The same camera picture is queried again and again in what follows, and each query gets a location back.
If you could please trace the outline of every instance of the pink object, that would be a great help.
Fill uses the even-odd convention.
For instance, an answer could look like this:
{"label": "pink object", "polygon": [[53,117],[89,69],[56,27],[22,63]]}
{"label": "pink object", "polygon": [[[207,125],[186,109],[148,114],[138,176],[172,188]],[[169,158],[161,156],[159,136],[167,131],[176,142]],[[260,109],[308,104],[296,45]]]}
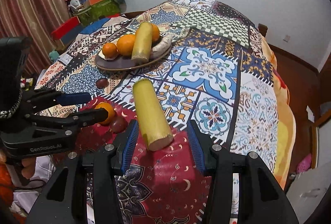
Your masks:
{"label": "pink object", "polygon": [[312,154],[309,153],[298,165],[297,174],[308,171],[312,164]]}

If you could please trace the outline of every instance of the tangerine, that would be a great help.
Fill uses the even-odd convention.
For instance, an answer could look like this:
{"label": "tangerine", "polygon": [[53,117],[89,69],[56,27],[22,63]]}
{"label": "tangerine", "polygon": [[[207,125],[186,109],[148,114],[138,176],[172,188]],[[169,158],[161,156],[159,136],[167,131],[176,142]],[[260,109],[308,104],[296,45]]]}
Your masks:
{"label": "tangerine", "polygon": [[136,36],[133,34],[121,36],[117,41],[117,50],[119,53],[123,56],[131,56],[135,40]]}
{"label": "tangerine", "polygon": [[100,122],[101,125],[109,124],[117,115],[112,105],[107,102],[98,103],[94,109],[98,109],[98,108],[104,108],[105,110],[108,111],[108,117],[107,119],[105,119],[105,121]]}
{"label": "tangerine", "polygon": [[158,39],[160,37],[160,30],[155,24],[151,23],[151,25],[153,26],[152,42],[155,42],[155,41],[158,41]]}
{"label": "tangerine", "polygon": [[102,53],[107,58],[114,58],[117,56],[117,47],[114,43],[106,43],[102,47]]}

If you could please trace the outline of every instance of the plate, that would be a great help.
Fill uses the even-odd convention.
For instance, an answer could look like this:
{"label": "plate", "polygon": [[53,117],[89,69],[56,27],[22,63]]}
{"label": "plate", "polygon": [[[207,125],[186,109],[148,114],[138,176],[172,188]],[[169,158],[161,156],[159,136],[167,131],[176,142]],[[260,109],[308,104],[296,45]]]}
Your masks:
{"label": "plate", "polygon": [[115,58],[112,61],[106,61],[99,56],[99,53],[95,56],[94,63],[99,69],[102,69],[105,71],[134,70],[137,68],[146,67],[150,64],[153,64],[153,63],[159,61],[160,59],[162,59],[163,57],[165,57],[169,54],[170,49],[171,49],[171,46],[169,47],[169,49],[167,49],[165,51],[165,53],[163,53],[158,58],[155,58],[155,59],[149,61],[148,63],[141,64],[138,66],[135,65],[135,63],[131,60],[130,57],[123,57],[122,55],[119,55],[117,58]]}

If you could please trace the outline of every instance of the green bag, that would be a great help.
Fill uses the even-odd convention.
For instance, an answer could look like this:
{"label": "green bag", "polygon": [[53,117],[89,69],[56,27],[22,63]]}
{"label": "green bag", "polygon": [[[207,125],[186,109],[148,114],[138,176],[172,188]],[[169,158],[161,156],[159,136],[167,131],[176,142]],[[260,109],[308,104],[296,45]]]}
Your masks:
{"label": "green bag", "polygon": [[74,16],[78,17],[80,24],[84,27],[88,26],[88,25],[90,25],[90,23],[94,22],[94,20],[92,19],[92,16],[90,15],[91,9],[92,9],[91,7],[88,7],[79,13],[73,14]]}
{"label": "green bag", "polygon": [[97,21],[100,16],[110,16],[120,13],[120,8],[114,0],[101,0],[92,5],[89,15],[93,21]]}

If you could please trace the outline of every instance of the striped curtain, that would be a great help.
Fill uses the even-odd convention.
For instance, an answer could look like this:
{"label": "striped curtain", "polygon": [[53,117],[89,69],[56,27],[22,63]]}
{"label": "striped curtain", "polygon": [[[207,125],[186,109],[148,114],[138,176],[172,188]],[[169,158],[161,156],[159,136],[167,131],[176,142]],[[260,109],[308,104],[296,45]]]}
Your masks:
{"label": "striped curtain", "polygon": [[55,49],[50,33],[69,19],[65,0],[0,0],[0,37],[30,36],[34,43],[26,74],[40,73],[51,64]]}

